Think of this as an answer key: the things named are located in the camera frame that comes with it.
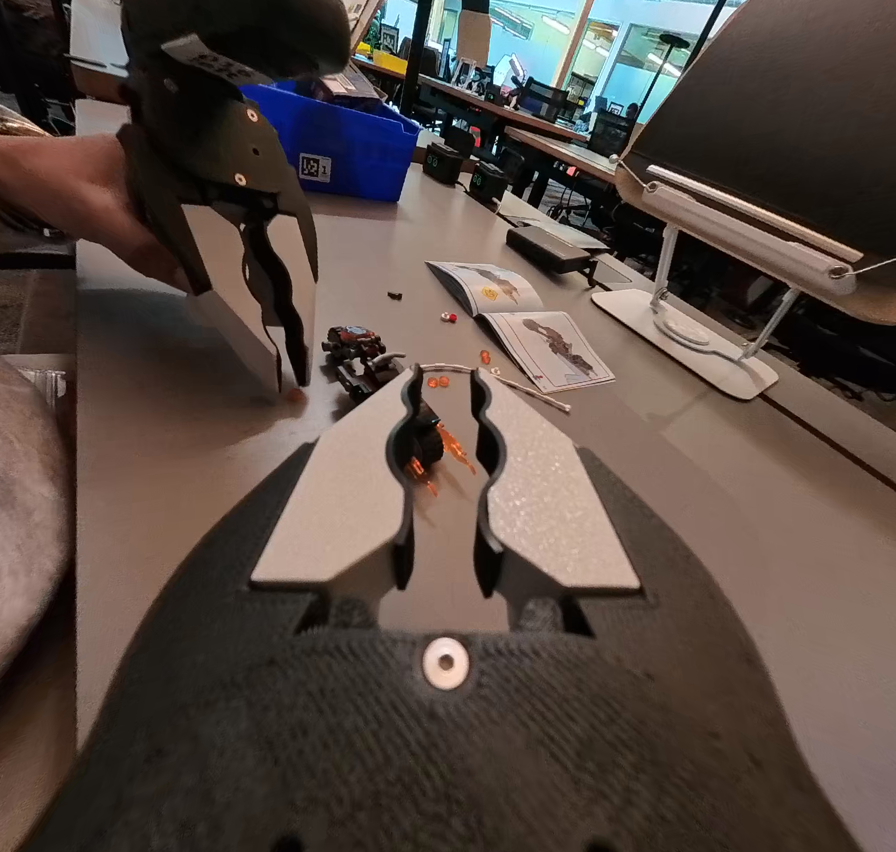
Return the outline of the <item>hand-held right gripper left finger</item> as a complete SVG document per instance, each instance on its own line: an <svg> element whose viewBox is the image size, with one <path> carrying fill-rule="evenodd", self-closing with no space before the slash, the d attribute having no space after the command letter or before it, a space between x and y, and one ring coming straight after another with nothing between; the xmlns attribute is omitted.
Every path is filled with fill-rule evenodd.
<svg viewBox="0 0 896 852"><path fill-rule="evenodd" d="M410 366L323 432L252 569L265 591L381 599L414 567L412 453L422 371Z"/></svg>

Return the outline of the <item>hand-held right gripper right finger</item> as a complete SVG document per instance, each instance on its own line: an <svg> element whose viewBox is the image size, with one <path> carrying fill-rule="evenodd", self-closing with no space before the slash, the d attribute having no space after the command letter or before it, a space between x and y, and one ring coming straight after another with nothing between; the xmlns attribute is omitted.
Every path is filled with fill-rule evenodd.
<svg viewBox="0 0 896 852"><path fill-rule="evenodd" d="M474 569L485 598L521 622L532 601L641 595L633 567L579 449L552 421L482 370L469 376L476 458Z"/></svg>

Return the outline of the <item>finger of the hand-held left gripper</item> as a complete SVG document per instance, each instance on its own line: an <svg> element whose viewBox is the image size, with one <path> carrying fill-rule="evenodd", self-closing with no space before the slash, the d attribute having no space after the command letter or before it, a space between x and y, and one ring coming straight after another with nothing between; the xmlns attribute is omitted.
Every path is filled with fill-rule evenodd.
<svg viewBox="0 0 896 852"><path fill-rule="evenodd" d="M300 221L277 214L247 224L247 283L274 345L279 384L308 385L315 348L317 281Z"/></svg>
<svg viewBox="0 0 896 852"><path fill-rule="evenodd" d="M245 281L240 230L213 208L183 205L182 212L210 281L210 289L195 296L195 311L218 331L264 389L279 395L280 353Z"/></svg>

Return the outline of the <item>black orange lego motorcycle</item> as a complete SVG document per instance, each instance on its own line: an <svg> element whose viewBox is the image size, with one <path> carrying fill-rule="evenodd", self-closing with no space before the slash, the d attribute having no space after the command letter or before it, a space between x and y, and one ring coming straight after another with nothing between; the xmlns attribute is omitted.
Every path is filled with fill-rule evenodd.
<svg viewBox="0 0 896 852"><path fill-rule="evenodd" d="M332 327L321 348L336 380L354 405L373 397L404 370L405 354L387 351L381 337L364 327ZM476 475L476 466L461 443L422 400L412 423L410 452L401 455L399 465L407 476L437 495L430 474L445 453Z"/></svg>

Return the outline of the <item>lego instruction booklet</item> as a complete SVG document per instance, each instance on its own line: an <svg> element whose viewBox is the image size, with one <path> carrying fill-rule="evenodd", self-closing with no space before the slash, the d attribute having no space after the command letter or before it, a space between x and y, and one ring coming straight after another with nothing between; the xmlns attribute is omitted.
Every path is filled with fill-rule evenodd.
<svg viewBox="0 0 896 852"><path fill-rule="evenodd" d="M560 310L547 310L522 275L490 263L426 264L539 391L552 393L615 381L572 317Z"/></svg>

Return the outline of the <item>person's left hand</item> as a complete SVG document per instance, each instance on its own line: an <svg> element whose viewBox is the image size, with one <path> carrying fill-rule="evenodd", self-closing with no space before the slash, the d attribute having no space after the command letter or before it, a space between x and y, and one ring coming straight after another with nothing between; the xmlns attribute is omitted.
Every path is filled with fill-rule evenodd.
<svg viewBox="0 0 896 852"><path fill-rule="evenodd" d="M96 243L141 275L188 293L185 272L140 220L116 136L2 137L2 225Z"/></svg>

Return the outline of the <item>blue storage bin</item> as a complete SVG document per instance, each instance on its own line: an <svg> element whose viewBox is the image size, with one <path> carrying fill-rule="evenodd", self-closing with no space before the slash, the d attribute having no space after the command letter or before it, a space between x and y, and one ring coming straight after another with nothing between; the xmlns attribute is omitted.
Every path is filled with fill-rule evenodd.
<svg viewBox="0 0 896 852"><path fill-rule="evenodd" d="M293 84L247 84L273 126L303 190L395 203L415 153L420 127L383 103L373 111L300 96Z"/></svg>

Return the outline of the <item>black charger with green light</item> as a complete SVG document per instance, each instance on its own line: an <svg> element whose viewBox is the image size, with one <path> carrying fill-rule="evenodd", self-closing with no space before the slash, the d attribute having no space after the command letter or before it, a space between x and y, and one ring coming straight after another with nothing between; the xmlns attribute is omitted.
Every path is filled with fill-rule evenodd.
<svg viewBox="0 0 896 852"><path fill-rule="evenodd" d="M497 208L508 186L508 177L492 163L477 161L469 178L467 193L487 208Z"/></svg>
<svg viewBox="0 0 896 852"><path fill-rule="evenodd" d="M464 167L465 156L439 142L427 145L422 163L423 173L438 183L453 188Z"/></svg>

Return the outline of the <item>white board stand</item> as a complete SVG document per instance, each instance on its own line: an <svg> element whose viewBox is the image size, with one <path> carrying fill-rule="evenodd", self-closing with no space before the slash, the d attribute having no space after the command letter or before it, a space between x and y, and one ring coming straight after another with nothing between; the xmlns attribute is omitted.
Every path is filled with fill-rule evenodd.
<svg viewBox="0 0 896 852"><path fill-rule="evenodd" d="M592 302L642 339L724 394L751 401L778 382L759 352L802 293L834 297L857 288L854 265L863 255L845 244L760 208L707 183L650 164L647 182L621 159L616 184L633 181L645 209L665 227L650 291L618 289L594 293ZM673 304L669 271L680 232L700 237L747 265L777 277L786 292L759 335L735 343Z"/></svg>

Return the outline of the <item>black support column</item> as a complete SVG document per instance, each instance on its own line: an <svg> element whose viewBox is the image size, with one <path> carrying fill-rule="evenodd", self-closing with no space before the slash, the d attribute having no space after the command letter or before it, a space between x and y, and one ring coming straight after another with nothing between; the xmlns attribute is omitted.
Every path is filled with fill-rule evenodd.
<svg viewBox="0 0 896 852"><path fill-rule="evenodd" d="M399 98L399 112L410 118L418 93L420 68L427 44L427 29L432 14L433 0L418 0L417 12L410 38L407 68Z"/></svg>

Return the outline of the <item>black power adapter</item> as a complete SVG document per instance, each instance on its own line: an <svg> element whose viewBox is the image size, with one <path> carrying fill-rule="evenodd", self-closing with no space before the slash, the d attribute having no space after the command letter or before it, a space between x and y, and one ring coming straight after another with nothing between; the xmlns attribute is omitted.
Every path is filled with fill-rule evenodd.
<svg viewBox="0 0 896 852"><path fill-rule="evenodd" d="M506 244L528 262L555 275L586 272L596 259L593 253L563 241L538 225L511 227Z"/></svg>

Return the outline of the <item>cardboard panel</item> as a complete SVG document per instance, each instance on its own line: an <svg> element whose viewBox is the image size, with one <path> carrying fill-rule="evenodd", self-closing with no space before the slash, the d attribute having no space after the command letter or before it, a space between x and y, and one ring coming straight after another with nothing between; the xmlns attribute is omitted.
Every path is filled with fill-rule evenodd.
<svg viewBox="0 0 896 852"><path fill-rule="evenodd" d="M457 22L457 62L471 62L475 68L484 69L488 64L491 28L491 16L487 11L463 8Z"/></svg>

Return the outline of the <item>background wooden desk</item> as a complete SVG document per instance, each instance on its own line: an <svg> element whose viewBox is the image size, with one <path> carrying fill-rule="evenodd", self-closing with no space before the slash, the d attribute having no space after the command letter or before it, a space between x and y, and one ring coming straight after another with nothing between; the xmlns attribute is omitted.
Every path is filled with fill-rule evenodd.
<svg viewBox="0 0 896 852"><path fill-rule="evenodd" d="M543 155L573 166L583 174L612 183L618 155L600 155L588 148L589 134L548 122L522 110L487 102L444 81L421 76L420 98L484 133L485 140L519 141Z"/></svg>

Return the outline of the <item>black floor lamp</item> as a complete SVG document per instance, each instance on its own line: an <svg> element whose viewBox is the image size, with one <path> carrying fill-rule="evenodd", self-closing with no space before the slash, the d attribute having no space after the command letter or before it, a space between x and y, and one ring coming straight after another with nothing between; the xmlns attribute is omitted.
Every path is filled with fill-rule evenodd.
<svg viewBox="0 0 896 852"><path fill-rule="evenodd" d="M685 63L682 61L689 54L691 44L688 39L669 31L658 35L654 49L645 57L645 65L652 70L651 79L642 97L637 122L644 124L652 114L651 98L654 90L663 77L671 77L673 83L682 76Z"/></svg>

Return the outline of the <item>dark display board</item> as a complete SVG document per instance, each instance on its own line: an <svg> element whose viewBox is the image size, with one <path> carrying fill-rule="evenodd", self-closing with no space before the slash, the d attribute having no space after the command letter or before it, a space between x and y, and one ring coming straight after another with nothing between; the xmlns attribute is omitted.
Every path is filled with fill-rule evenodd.
<svg viewBox="0 0 896 852"><path fill-rule="evenodd" d="M749 0L620 157L624 201L894 325L895 0Z"/></svg>

